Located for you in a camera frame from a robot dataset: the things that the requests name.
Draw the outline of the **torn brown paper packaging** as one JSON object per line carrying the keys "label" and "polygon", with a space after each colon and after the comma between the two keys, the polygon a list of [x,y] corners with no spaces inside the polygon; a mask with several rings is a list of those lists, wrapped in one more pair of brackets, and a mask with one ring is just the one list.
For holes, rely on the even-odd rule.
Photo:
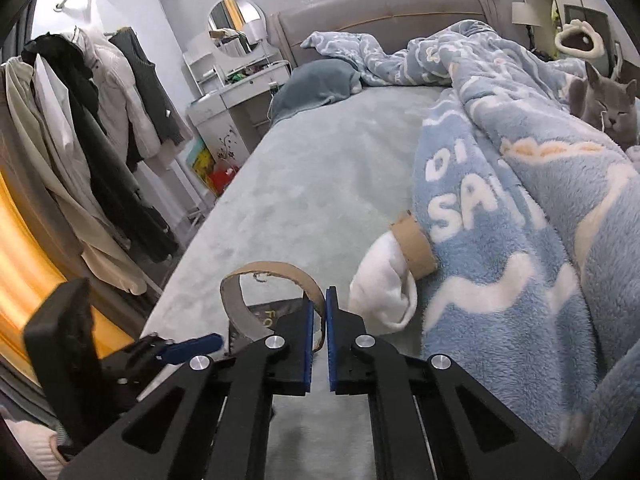
{"label": "torn brown paper packaging", "polygon": [[316,281],[292,264],[256,261],[225,276],[220,300],[229,321],[228,353],[239,352],[251,342],[272,335],[277,322],[311,302],[312,351],[319,352],[326,339],[326,300]]}

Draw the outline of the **yellow curtain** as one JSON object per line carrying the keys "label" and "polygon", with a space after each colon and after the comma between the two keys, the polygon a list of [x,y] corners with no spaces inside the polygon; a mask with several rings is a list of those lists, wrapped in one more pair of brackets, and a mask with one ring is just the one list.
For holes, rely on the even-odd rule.
{"label": "yellow curtain", "polygon": [[0,273],[1,356],[36,384],[24,328],[65,278],[32,236],[6,181],[1,182]]}

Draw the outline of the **white sock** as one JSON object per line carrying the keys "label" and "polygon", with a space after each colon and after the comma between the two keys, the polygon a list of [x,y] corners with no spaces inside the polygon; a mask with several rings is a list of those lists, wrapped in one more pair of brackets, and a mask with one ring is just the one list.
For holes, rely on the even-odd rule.
{"label": "white sock", "polygon": [[418,306],[416,280],[394,234],[381,235],[364,255],[349,285],[349,312],[359,315],[369,334],[401,332]]}

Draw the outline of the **cardboard tube roll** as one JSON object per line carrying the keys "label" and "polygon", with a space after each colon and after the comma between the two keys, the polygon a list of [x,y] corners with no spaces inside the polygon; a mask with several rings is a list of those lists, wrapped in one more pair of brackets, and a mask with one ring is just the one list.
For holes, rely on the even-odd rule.
{"label": "cardboard tube roll", "polygon": [[405,211],[391,226],[408,269],[416,281],[433,274],[438,263],[430,239],[422,232],[416,217]]}

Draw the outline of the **black hanging garment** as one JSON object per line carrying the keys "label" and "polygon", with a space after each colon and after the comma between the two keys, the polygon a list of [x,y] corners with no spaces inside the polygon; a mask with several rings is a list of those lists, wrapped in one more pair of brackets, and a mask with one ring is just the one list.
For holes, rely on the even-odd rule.
{"label": "black hanging garment", "polygon": [[29,64],[41,56],[70,95],[74,129],[90,171],[93,196],[105,217],[137,249],[153,261],[174,256],[179,244],[170,227],[148,204],[126,164],[119,159],[99,120],[99,91],[80,49],[61,35],[45,34],[29,41],[23,58]]}

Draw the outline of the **blue patterned fleece blanket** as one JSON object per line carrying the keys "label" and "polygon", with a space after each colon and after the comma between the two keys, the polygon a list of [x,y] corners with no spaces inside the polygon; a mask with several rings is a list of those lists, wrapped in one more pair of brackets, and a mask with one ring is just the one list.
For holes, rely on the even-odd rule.
{"label": "blue patterned fleece blanket", "polygon": [[416,281],[422,356],[450,356],[592,478],[639,408],[639,173],[568,111],[585,65],[474,20],[393,54],[351,32],[305,47],[370,86],[442,89],[412,172],[438,263]]}

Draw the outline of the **red and yellow bags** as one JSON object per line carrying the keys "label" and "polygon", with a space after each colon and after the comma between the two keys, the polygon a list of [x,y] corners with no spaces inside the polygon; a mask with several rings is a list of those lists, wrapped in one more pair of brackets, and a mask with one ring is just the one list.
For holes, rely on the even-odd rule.
{"label": "red and yellow bags", "polygon": [[186,164],[216,197],[224,194],[239,172],[232,158],[225,154],[214,155],[201,138],[193,141]]}

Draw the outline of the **dark grey hanging jacket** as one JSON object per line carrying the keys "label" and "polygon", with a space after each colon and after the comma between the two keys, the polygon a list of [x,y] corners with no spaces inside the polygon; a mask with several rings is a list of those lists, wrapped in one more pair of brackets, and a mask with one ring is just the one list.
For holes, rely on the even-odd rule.
{"label": "dark grey hanging jacket", "polygon": [[172,103],[157,77],[155,64],[146,56],[136,33],[130,27],[119,29],[110,41],[125,55],[136,80],[146,114],[155,128],[160,142],[171,141],[175,146],[184,141]]}

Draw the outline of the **cream hanging coat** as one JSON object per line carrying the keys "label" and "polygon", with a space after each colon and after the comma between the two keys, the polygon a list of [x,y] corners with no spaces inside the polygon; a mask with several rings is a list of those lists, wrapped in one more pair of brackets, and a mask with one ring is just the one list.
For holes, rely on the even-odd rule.
{"label": "cream hanging coat", "polygon": [[40,61],[30,66],[20,58],[4,64],[6,97],[18,135],[80,240],[88,268],[105,283],[139,296],[148,289],[144,273],[117,243],[115,228],[91,191],[88,162],[70,118],[68,91],[62,84],[50,84],[45,67]]}

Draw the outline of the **white puffer jacket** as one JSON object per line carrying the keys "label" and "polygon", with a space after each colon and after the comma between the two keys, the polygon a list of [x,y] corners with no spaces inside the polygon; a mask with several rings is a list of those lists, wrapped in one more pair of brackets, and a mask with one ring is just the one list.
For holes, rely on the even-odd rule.
{"label": "white puffer jacket", "polygon": [[129,150],[129,128],[142,159],[160,151],[160,138],[146,114],[126,56],[96,29],[76,27],[73,43],[81,50],[99,95],[99,120],[120,159]]}

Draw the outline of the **white vanity dresser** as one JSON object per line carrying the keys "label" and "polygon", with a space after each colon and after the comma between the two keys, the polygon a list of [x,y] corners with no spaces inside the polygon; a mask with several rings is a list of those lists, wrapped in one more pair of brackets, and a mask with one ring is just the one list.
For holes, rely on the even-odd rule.
{"label": "white vanity dresser", "polygon": [[269,101],[288,81],[288,62],[265,40],[234,58],[207,32],[192,38],[183,59],[201,92],[186,109],[190,122],[215,157],[242,166],[269,128]]}

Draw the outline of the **teal pillow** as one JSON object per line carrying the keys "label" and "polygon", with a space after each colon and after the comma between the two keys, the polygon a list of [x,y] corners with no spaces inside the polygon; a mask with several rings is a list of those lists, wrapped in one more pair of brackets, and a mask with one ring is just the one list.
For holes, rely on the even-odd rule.
{"label": "teal pillow", "polygon": [[345,61],[325,58],[298,66],[272,98],[271,125],[306,110],[344,101],[361,90],[360,73]]}

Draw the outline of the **grey cat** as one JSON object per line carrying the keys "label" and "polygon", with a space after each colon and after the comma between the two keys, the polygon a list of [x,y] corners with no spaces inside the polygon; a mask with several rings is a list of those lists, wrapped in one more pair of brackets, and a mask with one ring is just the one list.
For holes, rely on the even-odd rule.
{"label": "grey cat", "polygon": [[586,76],[570,83],[570,114],[609,136],[623,151],[638,143],[637,81],[621,84],[585,62]]}

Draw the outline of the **round vanity mirror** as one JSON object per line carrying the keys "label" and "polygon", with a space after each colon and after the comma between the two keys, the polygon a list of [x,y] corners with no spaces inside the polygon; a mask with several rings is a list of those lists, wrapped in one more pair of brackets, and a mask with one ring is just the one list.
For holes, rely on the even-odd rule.
{"label": "round vanity mirror", "polygon": [[215,46],[232,58],[245,58],[267,39],[265,15],[250,0],[219,0],[208,27]]}

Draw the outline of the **grey padded headboard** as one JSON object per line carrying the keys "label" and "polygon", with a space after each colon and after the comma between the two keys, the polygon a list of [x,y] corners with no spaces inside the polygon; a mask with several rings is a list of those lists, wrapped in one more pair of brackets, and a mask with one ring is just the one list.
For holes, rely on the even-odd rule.
{"label": "grey padded headboard", "polygon": [[312,32],[364,32],[375,36],[385,52],[394,53],[413,38],[461,20],[494,22],[486,0],[318,0],[271,15],[269,30],[284,57],[297,67],[319,57],[302,47]]}

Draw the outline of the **white cat bed toy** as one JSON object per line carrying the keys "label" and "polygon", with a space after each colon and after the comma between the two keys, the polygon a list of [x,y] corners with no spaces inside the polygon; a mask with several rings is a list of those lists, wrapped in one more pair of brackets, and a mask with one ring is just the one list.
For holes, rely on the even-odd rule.
{"label": "white cat bed toy", "polygon": [[604,41],[601,35],[586,21],[571,20],[556,33],[554,45],[559,53],[597,60],[606,55]]}

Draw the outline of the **bedside lamp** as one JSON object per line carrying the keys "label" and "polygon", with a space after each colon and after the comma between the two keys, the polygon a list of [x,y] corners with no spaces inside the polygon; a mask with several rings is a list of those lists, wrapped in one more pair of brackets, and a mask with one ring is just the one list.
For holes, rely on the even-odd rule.
{"label": "bedside lamp", "polygon": [[534,50],[535,28],[542,26],[536,10],[527,2],[514,2],[511,4],[511,18],[514,25],[522,25],[527,32],[529,49]]}

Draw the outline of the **white wardrobe with shelves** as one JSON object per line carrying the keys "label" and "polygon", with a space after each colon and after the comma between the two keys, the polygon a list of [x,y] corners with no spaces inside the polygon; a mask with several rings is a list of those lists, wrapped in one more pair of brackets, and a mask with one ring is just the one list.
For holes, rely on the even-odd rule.
{"label": "white wardrobe with shelves", "polygon": [[634,45],[630,41],[624,26],[605,0],[523,0],[529,3],[542,21],[535,28],[535,40],[538,34],[545,34],[550,40],[542,50],[552,58],[572,58],[556,50],[554,37],[564,24],[571,20],[588,22],[602,37],[606,55],[590,62],[601,74],[618,82],[623,80],[622,71],[625,62],[626,47]]}

